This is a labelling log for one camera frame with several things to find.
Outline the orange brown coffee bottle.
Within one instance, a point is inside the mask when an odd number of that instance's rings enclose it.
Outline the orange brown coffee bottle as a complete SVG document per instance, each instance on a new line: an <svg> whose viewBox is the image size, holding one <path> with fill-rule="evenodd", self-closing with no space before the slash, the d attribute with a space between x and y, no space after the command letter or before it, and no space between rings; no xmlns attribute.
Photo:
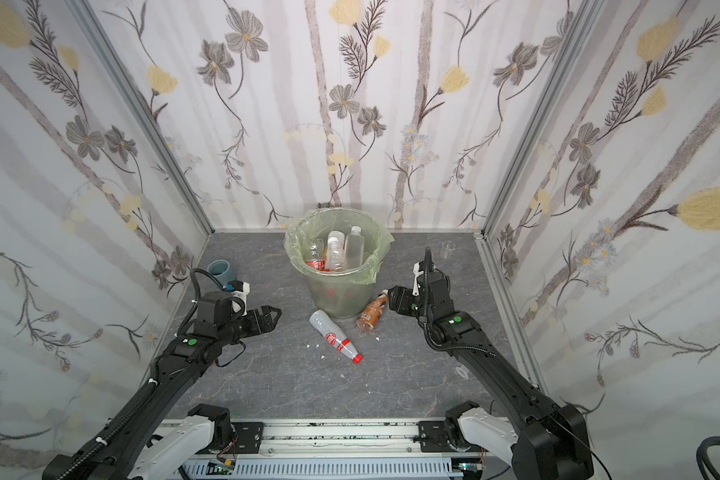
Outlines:
<svg viewBox="0 0 720 480"><path fill-rule="evenodd" d="M373 301L371 301L361 312L360 316L356 321L357 327L363 331L374 330L381 316L383 315L384 309L388 301L388 291L382 290L381 293Z"/></svg>

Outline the frosted clear square bottle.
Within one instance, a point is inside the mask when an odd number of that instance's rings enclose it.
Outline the frosted clear square bottle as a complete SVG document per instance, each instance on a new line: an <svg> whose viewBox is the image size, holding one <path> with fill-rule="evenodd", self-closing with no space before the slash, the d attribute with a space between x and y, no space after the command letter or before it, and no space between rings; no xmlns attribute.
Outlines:
<svg viewBox="0 0 720 480"><path fill-rule="evenodd" d="M364 260L365 238L360 226L352 226L345 241L345 260L349 270L362 266Z"/></svg>

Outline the clear bottle red cap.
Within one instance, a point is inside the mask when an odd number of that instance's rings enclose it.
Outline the clear bottle red cap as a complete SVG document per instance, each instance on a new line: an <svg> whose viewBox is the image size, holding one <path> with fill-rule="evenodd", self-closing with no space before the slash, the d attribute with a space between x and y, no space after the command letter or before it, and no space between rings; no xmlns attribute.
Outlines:
<svg viewBox="0 0 720 480"><path fill-rule="evenodd" d="M327 244L335 243L343 246L345 243L345 234L341 231L333 230L328 234Z"/></svg>
<svg viewBox="0 0 720 480"><path fill-rule="evenodd" d="M323 310L317 310L309 317L309 323L321 336L338 352L349 358L354 364L359 364L363 356L354 347L344 331Z"/></svg>

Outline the red label yellow cap bottle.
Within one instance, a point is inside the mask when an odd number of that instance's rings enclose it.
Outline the red label yellow cap bottle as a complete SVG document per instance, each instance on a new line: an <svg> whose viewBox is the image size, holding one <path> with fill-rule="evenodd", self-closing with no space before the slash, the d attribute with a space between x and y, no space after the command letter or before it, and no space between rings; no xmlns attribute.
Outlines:
<svg viewBox="0 0 720 480"><path fill-rule="evenodd" d="M314 238L308 242L305 263L316 271L325 271L325 241L323 238Z"/></svg>

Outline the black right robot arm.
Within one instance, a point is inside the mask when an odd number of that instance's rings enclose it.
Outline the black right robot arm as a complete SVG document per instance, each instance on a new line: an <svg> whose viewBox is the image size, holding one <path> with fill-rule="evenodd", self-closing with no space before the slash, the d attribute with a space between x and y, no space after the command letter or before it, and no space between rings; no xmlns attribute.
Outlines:
<svg viewBox="0 0 720 480"><path fill-rule="evenodd" d="M412 287L390 289L390 309L416 319L427 345L464 365L506 412L500 420L476 403L461 404L444 423L450 444L482 448L518 479L591 478L594 454L583 414L545 395L495 348L469 313L455 308L450 279L430 252L413 273Z"/></svg>

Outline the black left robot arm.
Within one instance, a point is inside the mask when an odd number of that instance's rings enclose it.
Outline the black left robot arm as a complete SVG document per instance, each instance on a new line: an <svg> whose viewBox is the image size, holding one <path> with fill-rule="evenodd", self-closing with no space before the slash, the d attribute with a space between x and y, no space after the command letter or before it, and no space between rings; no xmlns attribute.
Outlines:
<svg viewBox="0 0 720 480"><path fill-rule="evenodd" d="M76 453L59 454L45 467L45 479L166 479L194 454L223 453L240 439L226 407L201 404L169 433L157 430L180 397L228 346L275 330L281 309L250 309L246 283L218 284L202 292L195 268L189 278L194 303L175 337L155 356L146 381L124 407Z"/></svg>

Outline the green mesh waste bin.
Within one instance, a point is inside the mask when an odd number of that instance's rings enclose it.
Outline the green mesh waste bin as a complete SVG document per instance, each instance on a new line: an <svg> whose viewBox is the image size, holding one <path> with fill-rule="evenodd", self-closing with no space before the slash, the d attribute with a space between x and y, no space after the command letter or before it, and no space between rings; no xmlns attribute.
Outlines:
<svg viewBox="0 0 720 480"><path fill-rule="evenodd" d="M326 257L327 239L324 241ZM371 285L339 285L311 282L305 280L303 276L302 278L306 282L315 306L333 317L347 318L357 315L375 296L376 282Z"/></svg>

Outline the green plastic bin liner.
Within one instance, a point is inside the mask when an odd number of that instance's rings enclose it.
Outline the green plastic bin liner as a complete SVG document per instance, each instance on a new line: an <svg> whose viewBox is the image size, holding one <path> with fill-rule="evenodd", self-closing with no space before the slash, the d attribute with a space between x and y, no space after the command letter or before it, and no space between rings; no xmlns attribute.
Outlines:
<svg viewBox="0 0 720 480"><path fill-rule="evenodd" d="M333 230L348 233L352 226L359 226L365 237L364 263L359 268L328 273L307 265L308 247L312 240L326 240ZM371 285L376 282L393 242L391 232L375 216L357 209L334 207L310 210L302 218L289 222L285 229L284 248L291 264L307 281Z"/></svg>

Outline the teal ceramic cup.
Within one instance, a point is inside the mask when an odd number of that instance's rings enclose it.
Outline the teal ceramic cup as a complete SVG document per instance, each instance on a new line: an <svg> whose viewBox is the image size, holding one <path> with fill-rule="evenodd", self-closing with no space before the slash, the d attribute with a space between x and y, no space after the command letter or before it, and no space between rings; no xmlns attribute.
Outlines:
<svg viewBox="0 0 720 480"><path fill-rule="evenodd" d="M229 261L225 259L213 260L207 267L207 271L222 286L237 280L237 274Z"/></svg>

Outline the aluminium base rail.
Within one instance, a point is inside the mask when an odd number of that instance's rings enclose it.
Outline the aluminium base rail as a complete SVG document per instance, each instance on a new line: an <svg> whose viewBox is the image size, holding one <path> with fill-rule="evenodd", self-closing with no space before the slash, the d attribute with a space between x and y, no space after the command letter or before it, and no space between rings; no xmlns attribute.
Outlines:
<svg viewBox="0 0 720 480"><path fill-rule="evenodd" d="M586 444L553 422L519 429L480 407L444 419L243 421L211 446L200 416L160 426L131 467L95 479L590 479Z"/></svg>

